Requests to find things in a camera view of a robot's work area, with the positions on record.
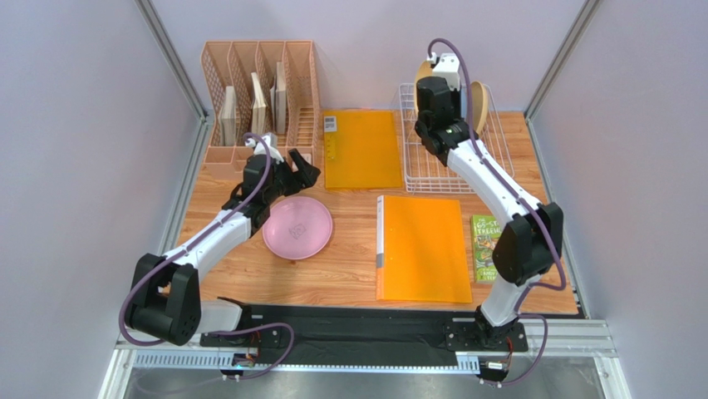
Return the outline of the translucent orange document folder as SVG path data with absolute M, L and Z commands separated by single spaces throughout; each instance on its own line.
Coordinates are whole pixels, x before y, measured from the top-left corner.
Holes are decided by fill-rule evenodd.
M 392 111 L 327 111 L 323 121 L 327 190 L 399 189 L 403 186 Z

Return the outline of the left beige book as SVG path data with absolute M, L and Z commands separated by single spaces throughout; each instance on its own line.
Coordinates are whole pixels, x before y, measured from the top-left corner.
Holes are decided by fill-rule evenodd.
M 224 92 L 224 103 L 219 113 L 219 124 L 223 146 L 235 146 L 236 118 L 235 103 L 237 97 L 233 86 L 227 86 Z

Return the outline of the middle beige book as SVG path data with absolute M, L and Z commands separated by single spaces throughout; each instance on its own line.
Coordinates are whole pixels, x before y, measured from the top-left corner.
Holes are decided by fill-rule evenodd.
M 267 103 L 258 73 L 252 72 L 251 79 L 253 84 L 251 132 L 257 135 L 264 135 L 266 133 Z

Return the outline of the tan wooden plate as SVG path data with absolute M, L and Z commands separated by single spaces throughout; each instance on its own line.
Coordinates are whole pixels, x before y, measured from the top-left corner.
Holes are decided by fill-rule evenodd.
M 489 114 L 489 93 L 485 84 L 480 81 L 473 81 L 470 84 L 470 94 L 472 95 L 474 131 L 481 135 L 484 132 Z

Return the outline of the green treehouse book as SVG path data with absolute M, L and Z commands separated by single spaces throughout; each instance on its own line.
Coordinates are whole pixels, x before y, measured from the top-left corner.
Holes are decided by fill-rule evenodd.
M 494 216 L 474 214 L 470 219 L 474 253 L 474 275 L 477 283 L 492 283 L 498 274 L 493 252 L 502 229 Z

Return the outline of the aluminium frame post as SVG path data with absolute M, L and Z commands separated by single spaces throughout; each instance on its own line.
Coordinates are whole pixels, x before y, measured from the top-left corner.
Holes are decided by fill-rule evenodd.
M 602 0 L 586 0 L 583 2 L 577 16 L 574 18 L 571 27 L 561 42 L 553 59 L 544 73 L 541 82 L 538 84 L 528 106 L 524 111 L 524 118 L 530 122 L 539 112 L 545 98 L 551 91 L 554 82 L 567 64 L 575 47 L 587 30 L 597 10 L 602 5 Z
M 184 63 L 181 61 L 155 5 L 150 0 L 135 0 L 134 3 L 156 40 L 156 43 L 161 50 L 170 70 L 173 72 L 175 79 L 178 82 L 178 86 L 189 103 L 192 112 L 196 115 L 199 121 L 206 121 L 209 115 L 208 111 L 205 109 L 204 103 L 201 101 L 194 83 L 189 78 L 189 74 L 184 67 Z

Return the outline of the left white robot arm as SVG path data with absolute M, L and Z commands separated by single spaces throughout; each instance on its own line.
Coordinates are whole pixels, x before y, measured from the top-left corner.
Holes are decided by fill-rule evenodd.
M 119 312 L 123 337 L 136 346 L 186 344 L 195 334 L 229 334 L 239 326 L 241 303 L 204 301 L 200 283 L 232 249 L 251 239 L 268 220 L 272 204 L 313 187 L 321 174 L 296 149 L 289 161 L 273 150 L 248 158 L 243 180 L 214 219 L 195 236 L 165 254 L 139 258 L 132 286 Z M 133 329 L 152 337 L 140 341 Z

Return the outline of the yellow beige plate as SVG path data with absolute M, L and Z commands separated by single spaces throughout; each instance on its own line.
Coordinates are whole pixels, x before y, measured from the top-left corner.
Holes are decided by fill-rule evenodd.
M 413 83 L 416 85 L 421 79 L 433 76 L 434 65 L 428 61 L 423 61 L 416 74 Z

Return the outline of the right beige book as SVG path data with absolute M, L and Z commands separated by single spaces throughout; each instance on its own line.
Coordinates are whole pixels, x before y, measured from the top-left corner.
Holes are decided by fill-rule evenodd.
M 287 130 L 287 84 L 283 62 L 277 62 L 271 88 L 273 130 L 278 135 L 285 135 Z

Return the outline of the pink plastic file organizer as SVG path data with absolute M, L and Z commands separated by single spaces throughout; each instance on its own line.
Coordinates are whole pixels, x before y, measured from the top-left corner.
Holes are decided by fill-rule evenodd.
M 322 163 L 322 108 L 312 40 L 208 41 L 201 66 L 214 108 L 204 167 L 238 180 L 252 155 L 244 134 L 272 133 L 283 158 Z

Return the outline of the aluminium front rail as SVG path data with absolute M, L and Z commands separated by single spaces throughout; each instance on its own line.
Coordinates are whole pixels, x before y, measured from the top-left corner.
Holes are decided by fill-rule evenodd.
M 293 318 L 247 367 L 241 347 L 115 350 L 102 398 L 628 398 L 607 324 L 528 320 L 511 347 L 458 349 L 465 318 Z

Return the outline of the pink plate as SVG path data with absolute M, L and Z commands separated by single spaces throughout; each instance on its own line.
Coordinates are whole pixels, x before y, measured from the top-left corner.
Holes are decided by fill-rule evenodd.
M 273 254 L 287 260 L 303 260 L 327 246 L 332 237 L 333 218 L 319 200 L 293 196 L 270 209 L 261 232 L 266 247 Z

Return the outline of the black base mat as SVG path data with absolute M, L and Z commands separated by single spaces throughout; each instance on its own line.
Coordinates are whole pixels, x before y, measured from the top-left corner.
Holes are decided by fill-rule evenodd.
M 489 349 L 472 337 L 474 316 L 474 311 L 249 305 L 242 325 L 263 327 L 262 332 L 196 334 L 193 342 L 233 354 L 256 352 L 265 364 L 289 348 L 287 366 L 453 367 L 460 352 L 529 355 L 532 331 L 543 332 L 538 319 L 520 320 L 504 343 Z

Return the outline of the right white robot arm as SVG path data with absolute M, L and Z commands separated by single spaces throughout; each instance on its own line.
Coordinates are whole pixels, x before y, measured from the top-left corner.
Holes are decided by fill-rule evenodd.
M 501 228 L 492 254 L 497 276 L 475 311 L 472 329 L 475 343 L 492 349 L 513 333 L 521 304 L 541 277 L 560 266 L 563 211 L 529 194 L 496 162 L 461 117 L 460 92 L 445 78 L 421 78 L 415 103 L 415 133 L 422 145 L 473 189 Z

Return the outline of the right aluminium frame post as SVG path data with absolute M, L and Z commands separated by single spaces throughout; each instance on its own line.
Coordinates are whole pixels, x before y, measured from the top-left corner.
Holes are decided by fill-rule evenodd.
M 554 82 L 567 64 L 575 47 L 587 30 L 597 10 L 602 5 L 602 0 L 586 0 L 583 2 L 577 16 L 574 18 L 571 27 L 561 42 L 553 59 L 544 73 L 541 82 L 538 84 L 528 106 L 524 111 L 524 118 L 530 122 L 539 112 L 545 98 L 551 91 Z

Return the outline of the left aluminium frame post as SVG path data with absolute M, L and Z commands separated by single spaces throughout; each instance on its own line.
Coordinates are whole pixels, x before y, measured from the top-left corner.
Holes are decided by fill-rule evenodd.
M 194 83 L 189 78 L 189 74 L 184 67 L 184 63 L 181 61 L 155 5 L 150 0 L 135 0 L 134 3 L 156 40 L 156 43 L 161 50 L 170 70 L 173 72 L 175 79 L 178 82 L 178 86 L 189 103 L 192 112 L 196 115 L 199 121 L 206 121 L 209 115 L 208 111 L 205 109 L 204 103 L 201 101 Z

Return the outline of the blue grey plate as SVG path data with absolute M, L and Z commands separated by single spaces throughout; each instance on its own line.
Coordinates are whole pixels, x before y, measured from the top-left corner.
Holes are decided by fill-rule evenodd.
M 467 89 L 468 87 L 464 83 L 460 84 L 460 117 L 466 122 L 469 122 Z

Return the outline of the beige book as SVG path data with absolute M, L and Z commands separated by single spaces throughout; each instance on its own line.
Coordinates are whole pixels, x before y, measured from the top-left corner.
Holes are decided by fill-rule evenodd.
M 273 130 L 278 135 L 285 135 L 287 130 L 287 84 L 283 62 L 277 62 L 271 88 Z
M 264 135 L 266 133 L 267 103 L 258 73 L 252 72 L 251 79 L 253 84 L 251 132 L 257 135 Z
M 223 146 L 235 146 L 236 118 L 235 103 L 237 97 L 233 86 L 227 86 L 224 92 L 224 103 L 219 113 L 219 124 Z

